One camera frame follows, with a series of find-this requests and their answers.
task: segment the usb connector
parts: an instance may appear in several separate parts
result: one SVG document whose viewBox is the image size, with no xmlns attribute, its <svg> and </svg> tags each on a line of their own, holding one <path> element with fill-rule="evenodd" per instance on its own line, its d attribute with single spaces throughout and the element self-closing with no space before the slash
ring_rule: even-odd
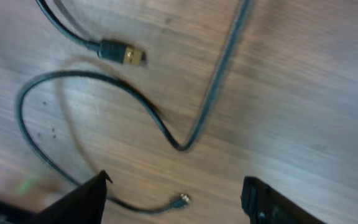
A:
<svg viewBox="0 0 358 224">
<path fill-rule="evenodd" d="M 185 208 L 185 207 L 189 206 L 190 202 L 191 202 L 191 199 L 189 198 L 189 196 L 187 196 L 186 194 L 181 194 L 178 199 L 174 200 L 174 201 L 169 205 L 169 209 Z"/>
<path fill-rule="evenodd" d="M 98 56 L 129 65 L 140 65 L 146 61 L 143 50 L 114 40 L 102 40 L 99 43 Z"/>
</svg>

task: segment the wooden table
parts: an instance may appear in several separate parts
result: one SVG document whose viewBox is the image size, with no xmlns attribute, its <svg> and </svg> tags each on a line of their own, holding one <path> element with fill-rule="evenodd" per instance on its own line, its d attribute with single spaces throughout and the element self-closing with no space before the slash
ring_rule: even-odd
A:
<svg viewBox="0 0 358 224">
<path fill-rule="evenodd" d="M 237 6 L 48 3 L 80 35 L 128 41 L 143 47 L 149 62 L 102 61 L 62 36 L 34 0 L 0 0 L 0 199 L 32 211 L 73 186 L 24 142 L 13 113 L 21 85 L 61 69 L 115 74 L 156 102 L 184 139 Z M 152 217 L 108 203 L 104 223 L 247 223 L 239 198 L 245 175 L 325 222 L 358 223 L 358 1 L 257 0 L 219 101 L 189 153 L 172 149 L 135 99 L 87 79 L 40 86 L 25 117 L 38 143 L 81 181 L 105 169 L 117 196 L 144 207 L 180 192 L 193 199 L 186 210 Z"/>
</svg>

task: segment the power cord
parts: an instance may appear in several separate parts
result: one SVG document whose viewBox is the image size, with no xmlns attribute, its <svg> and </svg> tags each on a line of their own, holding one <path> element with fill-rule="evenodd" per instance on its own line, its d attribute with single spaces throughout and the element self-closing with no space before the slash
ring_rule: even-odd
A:
<svg viewBox="0 0 358 224">
<path fill-rule="evenodd" d="M 43 0 L 37 0 L 38 4 L 40 4 L 41 9 L 43 9 L 45 15 L 50 19 L 50 21 L 56 26 L 60 27 L 58 28 L 63 34 L 65 34 L 68 37 L 72 37 L 75 39 L 76 42 L 78 42 L 81 45 L 87 45 L 87 43 L 90 43 L 87 40 L 83 40 L 76 36 L 74 33 L 69 31 L 67 28 L 65 28 L 58 20 L 57 18 L 49 13 L 50 9 L 48 7 L 45 7 L 42 4 L 45 4 L 45 1 Z M 74 184 L 75 186 L 80 186 L 81 183 L 74 179 L 70 174 L 66 173 L 62 168 L 60 168 L 56 162 L 54 162 L 51 158 L 46 155 L 46 153 L 41 150 L 41 148 L 38 147 L 37 143 L 32 139 L 29 131 L 27 130 L 27 127 L 25 126 L 24 117 L 23 117 L 23 105 L 26 95 L 30 92 L 31 89 L 39 85 L 40 83 L 58 79 L 58 78 L 68 78 L 68 77 L 83 77 L 83 78 L 91 78 L 95 80 L 100 80 L 102 82 L 106 82 L 108 84 L 114 85 L 124 91 L 126 91 L 128 94 L 133 96 L 135 99 L 139 101 L 141 105 L 146 109 L 146 111 L 150 114 L 152 119 L 155 121 L 157 126 L 160 128 L 163 135 L 166 137 L 168 142 L 178 151 L 184 152 L 191 148 L 191 146 L 194 145 L 195 141 L 199 138 L 203 127 L 206 123 L 206 118 L 208 117 L 209 112 L 212 109 L 212 106 L 214 102 L 216 101 L 216 98 L 218 96 L 218 90 L 219 85 L 222 82 L 222 79 L 224 77 L 225 71 L 227 69 L 227 66 L 229 65 L 229 61 L 233 55 L 234 48 L 236 46 L 236 43 L 241 36 L 242 28 L 244 24 L 246 23 L 247 17 L 250 12 L 250 6 L 251 6 L 252 0 L 241 0 L 240 6 L 237 10 L 236 17 L 234 19 L 234 22 L 232 23 L 232 27 L 229 33 L 229 36 L 226 40 L 225 46 L 223 48 L 223 53 L 219 59 L 219 62 L 216 65 L 211 83 L 209 85 L 208 91 L 206 93 L 203 105 L 198 113 L 196 122 L 194 123 L 191 132 L 185 141 L 184 144 L 179 144 L 176 139 L 171 135 L 168 128 L 165 126 L 164 122 L 158 115 L 158 110 L 156 107 L 138 90 L 136 90 L 134 87 L 132 87 L 130 84 L 126 83 L 124 80 L 119 79 L 118 77 L 108 77 L 105 75 L 102 75 L 100 73 L 96 72 L 86 72 L 86 71 L 57 71 L 57 72 L 51 72 L 46 73 L 43 75 L 38 75 L 28 81 L 24 84 L 24 86 L 19 90 L 15 102 L 15 111 L 16 111 L 16 119 L 19 124 L 19 129 L 23 134 L 24 139 L 27 141 L 27 143 L 30 145 L 30 148 L 35 152 L 36 155 L 40 157 L 42 161 L 46 163 L 46 165 L 50 166 L 54 171 L 56 171 L 58 174 L 60 174 L 65 180 L 69 181 L 70 183 Z M 143 209 L 143 208 L 137 208 L 133 205 L 130 205 L 117 197 L 108 197 L 108 200 L 126 208 L 134 212 L 138 213 L 144 213 L 144 214 L 158 214 L 162 212 L 166 212 L 168 210 L 174 209 L 174 208 L 183 208 L 190 204 L 190 198 L 185 195 L 181 194 L 179 198 L 174 200 L 172 203 L 169 203 L 167 206 L 162 208 L 155 208 L 155 209 Z"/>
</svg>

